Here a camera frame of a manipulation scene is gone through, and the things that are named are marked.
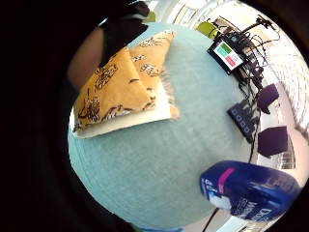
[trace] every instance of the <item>blue bottle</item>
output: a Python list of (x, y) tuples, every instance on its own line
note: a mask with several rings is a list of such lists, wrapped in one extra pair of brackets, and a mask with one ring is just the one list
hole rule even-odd
[(296, 179), (285, 172), (233, 160), (218, 162), (206, 170), (200, 187), (216, 207), (254, 221), (280, 217), (300, 193)]

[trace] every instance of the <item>chair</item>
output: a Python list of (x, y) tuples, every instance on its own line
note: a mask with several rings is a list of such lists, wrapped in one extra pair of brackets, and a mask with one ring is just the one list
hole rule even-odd
[(279, 98), (277, 88), (274, 84), (270, 84), (263, 88), (258, 97), (257, 106), (265, 114), (270, 114), (268, 106)]
[(258, 153), (268, 157), (288, 151), (287, 127), (267, 128), (258, 133)]
[(143, 20), (143, 23), (155, 22), (155, 12), (149, 12), (148, 16)]
[(196, 30), (201, 32), (205, 36), (211, 38), (212, 40), (217, 36), (219, 32), (217, 26), (208, 21), (201, 22), (197, 26)]

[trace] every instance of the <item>fabric fringe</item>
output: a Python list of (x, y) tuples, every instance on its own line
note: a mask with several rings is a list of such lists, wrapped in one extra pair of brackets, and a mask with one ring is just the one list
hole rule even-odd
[(181, 113), (178, 110), (178, 108), (175, 106), (174, 89), (173, 89), (172, 83), (170, 81), (169, 72), (167, 71), (165, 66), (163, 66), (160, 77), (161, 77), (163, 88), (164, 88), (165, 93), (166, 93), (167, 98), (168, 98), (168, 102), (171, 105), (170, 111), (171, 111), (172, 119), (178, 119), (178, 118), (181, 117)]

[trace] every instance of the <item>light blue table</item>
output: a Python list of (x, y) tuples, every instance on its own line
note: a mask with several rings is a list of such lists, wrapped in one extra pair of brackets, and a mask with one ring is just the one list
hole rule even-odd
[(250, 152), (226, 113), (242, 94), (208, 55), (212, 40), (181, 26), (149, 23), (129, 46), (165, 29), (177, 33), (165, 65), (182, 117), (90, 139), (69, 132), (71, 165), (86, 189), (139, 227), (181, 227), (208, 216), (214, 207), (200, 191), (200, 174), (220, 160), (247, 161)]

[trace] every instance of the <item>yellow cloth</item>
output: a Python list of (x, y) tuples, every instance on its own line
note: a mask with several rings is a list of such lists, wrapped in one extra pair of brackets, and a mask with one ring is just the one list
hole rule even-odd
[[(97, 68), (73, 106), (74, 129), (155, 107), (157, 86), (174, 33), (164, 31), (132, 49), (124, 47)], [(171, 114), (178, 110), (171, 105)]]

